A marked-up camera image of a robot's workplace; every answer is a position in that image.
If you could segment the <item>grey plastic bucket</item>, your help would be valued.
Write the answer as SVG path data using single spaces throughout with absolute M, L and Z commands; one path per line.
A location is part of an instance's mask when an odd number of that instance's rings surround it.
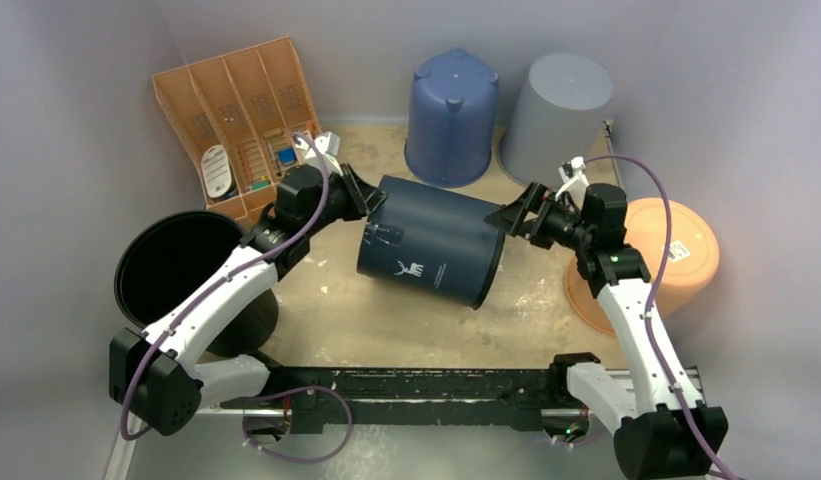
M 558 168 L 588 153 L 614 94 L 610 73 L 576 54 L 535 60 L 502 137 L 499 161 L 515 182 L 558 187 Z

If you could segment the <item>large black plastic bucket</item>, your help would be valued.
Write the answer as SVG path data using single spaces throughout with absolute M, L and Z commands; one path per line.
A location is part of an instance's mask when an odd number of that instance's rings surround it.
M 128 246 L 114 276 L 116 303 L 143 329 L 186 300 L 239 245 L 245 230 L 232 218 L 210 211 L 186 211 L 146 228 Z M 210 343 L 222 357 L 258 350 L 274 333 L 279 304 L 261 294 Z

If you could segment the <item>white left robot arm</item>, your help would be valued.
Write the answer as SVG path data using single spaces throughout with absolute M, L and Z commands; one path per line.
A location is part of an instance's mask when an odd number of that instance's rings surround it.
M 386 192 L 348 164 L 289 170 L 249 228 L 209 211 L 167 217 L 123 254 L 117 273 L 146 258 L 137 291 L 149 309 L 140 330 L 109 346 L 109 394 L 120 433 L 171 435 L 207 406 L 248 398 L 270 409 L 284 382 L 258 349 L 277 317 L 274 287 L 309 253 L 311 238 L 338 222 L 371 216 Z

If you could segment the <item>orange plastic bucket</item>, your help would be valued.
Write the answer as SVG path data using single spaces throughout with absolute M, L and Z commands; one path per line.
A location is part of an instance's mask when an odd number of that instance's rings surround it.
M 708 223 L 689 207 L 670 202 L 672 234 L 668 263 L 656 304 L 663 319 L 687 304 L 714 278 L 720 260 L 717 238 Z M 665 210 L 659 197 L 642 198 L 628 206 L 626 241 L 643 255 L 651 274 L 657 273 L 665 240 Z M 575 313 L 601 333 L 615 334 L 610 320 L 593 298 L 572 259 L 564 275 L 565 293 Z

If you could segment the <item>blue plastic bucket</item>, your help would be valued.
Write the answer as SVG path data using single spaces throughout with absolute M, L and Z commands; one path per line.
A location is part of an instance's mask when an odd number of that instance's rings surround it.
M 492 156 L 499 75 L 463 48 L 435 55 L 411 83 L 404 156 L 425 183 L 458 188 L 478 180 Z

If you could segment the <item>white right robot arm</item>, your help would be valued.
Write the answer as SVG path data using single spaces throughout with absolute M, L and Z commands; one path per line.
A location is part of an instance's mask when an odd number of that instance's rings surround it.
M 710 406 L 674 353 L 654 300 L 657 285 L 641 253 L 628 244 L 628 200 L 618 186 L 587 186 L 576 208 L 567 193 L 531 183 L 486 223 L 530 244 L 575 253 L 578 273 L 610 320 L 628 362 L 632 388 L 590 355 L 555 357 L 547 381 L 562 407 L 579 401 L 613 437 L 628 479 L 704 476 L 728 431 L 722 408 Z

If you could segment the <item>small black plastic bucket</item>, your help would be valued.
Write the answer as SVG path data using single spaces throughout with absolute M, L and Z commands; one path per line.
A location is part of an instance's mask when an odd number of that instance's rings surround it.
M 367 217 L 357 272 L 480 308 L 505 244 L 485 218 L 500 206 L 390 175 L 378 187 L 386 199 Z

